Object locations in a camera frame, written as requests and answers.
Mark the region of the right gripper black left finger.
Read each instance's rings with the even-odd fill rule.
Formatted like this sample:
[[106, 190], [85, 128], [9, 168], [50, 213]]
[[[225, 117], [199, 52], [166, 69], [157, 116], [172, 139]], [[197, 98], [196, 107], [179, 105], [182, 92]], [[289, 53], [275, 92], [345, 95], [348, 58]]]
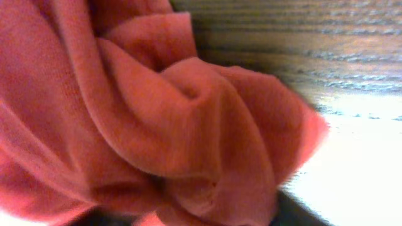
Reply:
[[132, 226], [138, 220], [139, 217], [119, 215], [95, 209], [75, 219], [68, 226]]

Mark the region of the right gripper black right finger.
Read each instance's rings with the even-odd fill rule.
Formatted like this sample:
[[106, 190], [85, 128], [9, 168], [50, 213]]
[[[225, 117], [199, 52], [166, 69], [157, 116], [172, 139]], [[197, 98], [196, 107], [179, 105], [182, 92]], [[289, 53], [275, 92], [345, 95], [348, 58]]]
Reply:
[[285, 191], [278, 192], [278, 211], [269, 226], [332, 226]]

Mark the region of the red t-shirt with white print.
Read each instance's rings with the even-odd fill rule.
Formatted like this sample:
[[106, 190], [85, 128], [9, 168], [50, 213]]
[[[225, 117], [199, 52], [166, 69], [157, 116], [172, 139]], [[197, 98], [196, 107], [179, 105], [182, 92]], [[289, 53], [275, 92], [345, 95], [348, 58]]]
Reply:
[[268, 225], [327, 133], [277, 78], [202, 61], [168, 1], [1, 2], [1, 208]]

